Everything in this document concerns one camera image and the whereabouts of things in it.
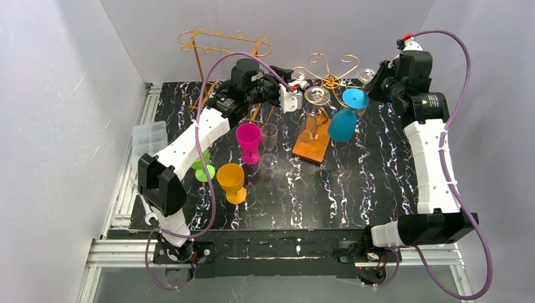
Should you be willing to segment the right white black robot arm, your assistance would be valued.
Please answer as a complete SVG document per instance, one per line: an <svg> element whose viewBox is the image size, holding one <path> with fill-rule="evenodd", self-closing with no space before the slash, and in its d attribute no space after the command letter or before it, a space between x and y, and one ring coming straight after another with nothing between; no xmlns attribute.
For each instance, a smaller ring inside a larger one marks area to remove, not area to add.
<svg viewBox="0 0 535 303"><path fill-rule="evenodd" d="M451 166L447 145L441 143L449 120L447 99L429 90L433 58L427 51L403 50L393 61L383 61L366 85L372 99L393 105L400 116L416 171L417 212L367 230L372 247L452 244L472 232L469 214L451 190L442 164Z"/></svg>

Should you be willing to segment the orange plastic wine glass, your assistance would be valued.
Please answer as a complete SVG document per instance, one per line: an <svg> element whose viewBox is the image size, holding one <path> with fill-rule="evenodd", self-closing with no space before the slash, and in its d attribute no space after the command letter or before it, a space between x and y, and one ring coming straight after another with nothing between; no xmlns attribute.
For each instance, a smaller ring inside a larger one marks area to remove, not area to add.
<svg viewBox="0 0 535 303"><path fill-rule="evenodd" d="M223 165L217 171L216 179L224 190L229 203L238 205L245 201L247 197L247 191L244 188L245 173L239 164L228 163Z"/></svg>

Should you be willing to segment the green plastic wine glass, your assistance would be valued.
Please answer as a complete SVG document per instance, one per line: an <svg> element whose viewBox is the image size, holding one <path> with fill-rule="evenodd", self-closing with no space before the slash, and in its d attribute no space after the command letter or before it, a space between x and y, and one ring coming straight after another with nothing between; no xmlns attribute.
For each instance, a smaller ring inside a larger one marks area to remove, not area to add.
<svg viewBox="0 0 535 303"><path fill-rule="evenodd" d="M192 163L191 168L195 171L195 178L199 182L207 182L209 179L213 179L216 174L216 169L209 162L209 151L203 151L203 159L206 166L203 166L201 157L197 157L196 160Z"/></svg>

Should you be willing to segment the blue plastic wine glass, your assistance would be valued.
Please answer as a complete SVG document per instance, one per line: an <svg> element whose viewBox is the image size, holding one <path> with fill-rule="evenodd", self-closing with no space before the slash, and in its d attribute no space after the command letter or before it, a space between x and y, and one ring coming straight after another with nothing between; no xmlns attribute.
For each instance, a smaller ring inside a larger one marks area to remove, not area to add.
<svg viewBox="0 0 535 303"><path fill-rule="evenodd" d="M334 115L327 130L331 139L337 142L346 142L353 137L356 125L370 103L366 93L358 88L346 89L342 101L346 107Z"/></svg>

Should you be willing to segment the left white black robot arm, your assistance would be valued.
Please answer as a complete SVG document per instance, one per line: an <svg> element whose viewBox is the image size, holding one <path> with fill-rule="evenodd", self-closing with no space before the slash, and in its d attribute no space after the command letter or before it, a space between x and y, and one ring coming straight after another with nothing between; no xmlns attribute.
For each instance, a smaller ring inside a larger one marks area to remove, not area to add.
<svg viewBox="0 0 535 303"><path fill-rule="evenodd" d="M261 67L257 59L239 59L231 77L202 99L200 116L171 144L154 155L138 160L138 193L156 214L164 241L180 248L193 236L185 222L183 206L187 193L185 173L199 152L207 150L250 112L255 104L269 102L285 112L302 108L304 85L292 78L292 69Z"/></svg>

